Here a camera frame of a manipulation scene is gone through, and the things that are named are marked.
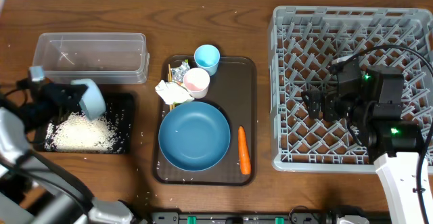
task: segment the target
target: tray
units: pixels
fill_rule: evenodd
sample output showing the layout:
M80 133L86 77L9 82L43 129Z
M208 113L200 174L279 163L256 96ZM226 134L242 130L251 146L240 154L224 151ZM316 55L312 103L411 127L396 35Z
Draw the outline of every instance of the tray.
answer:
M271 78L272 165L278 171L375 173L367 149L353 142L344 119L311 120L302 91L336 84L330 62L377 45L405 45L432 61L433 16L426 9L364 7L276 7L268 27ZM394 66L405 76L402 118L417 122L424 139L432 124L430 73L413 55L397 49L360 59ZM426 157L433 173L433 146Z
M194 68L193 56L176 55L164 63L162 79L167 80L168 65L177 67L185 59ZM205 98L197 99L219 109L230 125L231 141L224 158L212 168L200 172L187 172L169 163L162 155L158 143L158 131L162 119L169 113L169 106L160 99L160 118L156 131L152 172L161 183L195 185L249 184L256 174L256 66L248 58L224 58L219 62L216 74L210 77L210 86ZM251 159L251 174L243 175L238 165L237 130L242 125L246 132Z
M113 150L109 152L98 152L91 150L80 150L80 153L104 153L104 154L126 154L129 153L131 145L131 133L133 130L134 114L135 114L135 102L134 97L130 93L103 93L104 100L106 102L107 112L104 114L107 121L115 122L119 116L123 117L117 125L117 136L119 140L114 143ZM49 150L45 148L51 145L52 141L45 140L47 135L48 125L40 127L36 130L35 141L43 143L34 143L33 149L39 152L58 152L54 147L50 147Z

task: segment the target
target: cable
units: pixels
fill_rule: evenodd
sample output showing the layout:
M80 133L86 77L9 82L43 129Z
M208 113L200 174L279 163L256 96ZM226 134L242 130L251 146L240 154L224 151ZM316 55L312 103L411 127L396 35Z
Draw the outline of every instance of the cable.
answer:
M427 61L427 59L422 54L420 54L418 51L415 51L411 48L404 47L401 45L379 45L377 47L372 47L370 49L363 50L363 51L361 51L355 55L352 55L346 61L341 62L339 64L336 64L336 67L334 69L339 69L339 68L343 67L345 64L355 60L356 58L358 58L362 55L365 55L371 51L376 51L379 49L400 49L400 50L408 51L408 52L412 53L414 56L419 58L424 63L424 65L426 65L427 69L430 71L430 74L433 77L433 66L431 65L431 63L429 63ZM428 145L430 144L430 140L432 139L432 136L433 136L433 123L430 125L430 130L428 131L426 141L424 142L423 150L419 154L419 160L418 160L417 170L416 170L416 182L417 182L417 189L416 190L417 190L417 195L418 195L418 200L419 200L419 207L421 208L421 214L422 214L422 217L423 217L425 224L428 224L428 217L427 217L426 205L424 204L424 198L422 196L423 190L421 187L421 171L422 171L422 164L424 163L424 158L426 157L426 154L428 151Z
M421 186L421 171L422 171L422 164L424 163L424 158L426 157L426 154L428 151L428 146L430 145L430 140L432 139L432 135L433 135L433 126L431 126L430 130L428 131L426 142L424 143L424 147L421 151L421 154L419 155L419 160L418 160L418 164L417 164L417 172L416 172L417 195L418 195L418 200L419 200L419 207L421 208L421 214L422 214L422 218L424 219L425 224L428 224L428 217L427 217L427 212L426 212L426 205L424 204L424 197L422 196L423 189Z
M355 141L355 143L359 146L363 146L363 144L359 141L357 135L355 134L355 132L351 129L352 123L349 120L347 121L347 130L349 131L350 135L352 136L353 140Z
M302 206L302 205L299 205L299 206L295 206L290 212L289 212L289 221L290 221L290 223L291 224L295 224L293 221L292 221L292 212L293 212L293 210L296 210L297 208L305 208L306 209L306 211L308 211L309 212L309 214L314 218L314 220L316 220L318 223L320 223L320 220L310 211L310 209L308 208L308 207L306 207L306 206Z
M21 88L12 89L11 91L5 93L4 96L7 97L8 95L11 95L11 94L13 94L13 93L15 93L15 92L17 92L17 91L22 91L23 94L24 94L24 102L21 104L21 106L27 104L28 96L27 96L27 92L26 92L25 89L21 89Z
M41 181L41 182L44 182L44 183L48 183L51 186L53 186L54 188L60 190L61 192L63 192L64 194L66 194L69 198L71 198L72 200L74 200L75 204L81 209L81 211L83 212L83 214L86 216L87 222L91 223L90 216L89 216L89 211L86 210L84 204L82 203L82 200L80 200L78 197L76 197L73 193L71 193L66 188L64 188L64 187L58 185L57 183L54 183L54 182L52 182L52 181L50 181L48 179L45 179L43 177L40 177L40 176L37 176L37 175L33 175L29 171L24 171L24 170L21 170L21 169L15 169L12 166L8 166L6 163L4 163L4 161L2 159L0 159L0 165L4 166L7 170L12 171L12 172L14 172L14 173L16 173L18 175L21 175L23 177L28 177L28 178L31 178L31 179L35 179L37 181Z

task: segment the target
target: clear plastic container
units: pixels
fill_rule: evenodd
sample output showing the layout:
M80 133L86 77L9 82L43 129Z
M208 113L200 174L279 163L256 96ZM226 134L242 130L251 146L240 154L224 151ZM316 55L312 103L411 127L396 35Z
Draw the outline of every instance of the clear plastic container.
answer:
M33 66L43 66L55 83L92 79L98 84L137 84L147 80L146 37L137 33L45 33Z

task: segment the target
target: pink cup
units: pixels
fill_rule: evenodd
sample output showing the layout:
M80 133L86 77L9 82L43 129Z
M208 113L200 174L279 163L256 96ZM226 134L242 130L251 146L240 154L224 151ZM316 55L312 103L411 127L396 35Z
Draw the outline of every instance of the pink cup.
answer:
M209 83L209 74L202 68L192 68L183 76L183 84L196 99L201 99L208 93Z

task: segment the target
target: dish rack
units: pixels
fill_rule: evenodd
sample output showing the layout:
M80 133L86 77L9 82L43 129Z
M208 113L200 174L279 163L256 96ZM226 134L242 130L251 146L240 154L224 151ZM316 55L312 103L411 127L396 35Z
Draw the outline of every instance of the dish rack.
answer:
M278 171L374 173L367 149L354 143L346 121L310 119L300 96L336 84L333 59L378 45L406 45L433 60L433 16L426 9L276 7L268 27L271 78L272 165ZM432 122L433 79L420 60L397 49L360 58L360 66L388 65L405 77L402 118L419 124L424 139ZM433 173L433 146L428 148Z

